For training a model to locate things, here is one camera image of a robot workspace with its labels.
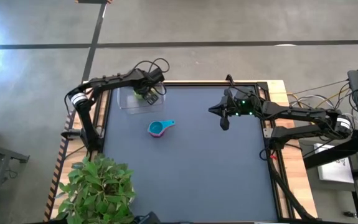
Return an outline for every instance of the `gray floor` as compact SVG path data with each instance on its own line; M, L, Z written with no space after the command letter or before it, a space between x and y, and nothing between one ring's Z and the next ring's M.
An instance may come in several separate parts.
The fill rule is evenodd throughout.
M90 43L99 9L73 0L0 0L0 44ZM115 0L99 42L357 39L358 0ZM42 220L66 116L62 100L82 79L87 55L87 49L0 50L0 145L31 155L25 166L11 165L19 176L1 189L0 223ZM103 49L90 77L156 57L171 63L170 80L230 73L237 80L284 80L296 92L346 79L358 68L358 45ZM340 87L314 93L330 96ZM349 113L349 105L341 110ZM313 189L313 196L321 218L343 222L348 194Z

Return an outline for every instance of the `green leaves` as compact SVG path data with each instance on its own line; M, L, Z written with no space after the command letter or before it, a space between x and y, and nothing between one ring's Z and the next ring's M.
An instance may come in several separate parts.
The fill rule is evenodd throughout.
M130 181L133 170L127 164L98 154L72 164L69 184L59 184L61 194L68 194L59 207L59 218L67 217L69 224L125 224L133 221L128 208L135 196Z

